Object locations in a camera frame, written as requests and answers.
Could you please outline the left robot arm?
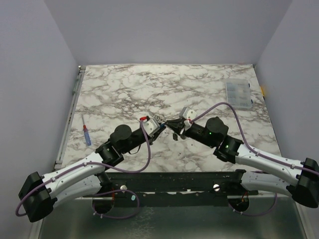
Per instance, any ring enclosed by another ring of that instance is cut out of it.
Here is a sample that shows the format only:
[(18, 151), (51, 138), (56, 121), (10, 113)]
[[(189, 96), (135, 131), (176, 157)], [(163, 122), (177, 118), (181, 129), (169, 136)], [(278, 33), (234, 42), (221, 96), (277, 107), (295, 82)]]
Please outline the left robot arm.
[(143, 143), (150, 148), (164, 130), (165, 124), (154, 119), (141, 118), (140, 127), (135, 131), (122, 124), (116, 127), (107, 142), (78, 162), (44, 175), (38, 172), (29, 174), (18, 194), (20, 202), (15, 210), (16, 216), (28, 217), (34, 223), (48, 216), (55, 206), (65, 200), (95, 194), (106, 196), (110, 191), (106, 170), (143, 172), (150, 164), (150, 152), (141, 169), (129, 171), (117, 165), (124, 160), (125, 153), (139, 149)]

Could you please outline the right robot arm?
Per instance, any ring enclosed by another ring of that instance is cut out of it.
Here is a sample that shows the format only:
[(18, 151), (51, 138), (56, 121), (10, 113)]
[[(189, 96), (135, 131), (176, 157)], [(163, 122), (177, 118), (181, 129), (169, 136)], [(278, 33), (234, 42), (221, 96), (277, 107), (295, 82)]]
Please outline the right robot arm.
[(166, 125), (183, 139), (188, 137), (214, 148), (214, 155), (221, 161), (250, 166), (267, 174), (263, 182), (251, 173), (231, 180), (229, 189), (233, 194), (240, 195), (246, 189), (270, 190), (309, 208), (319, 206), (319, 165), (315, 160), (293, 160), (258, 150), (229, 136), (228, 126), (218, 117), (209, 118), (205, 126), (185, 119), (168, 120)]

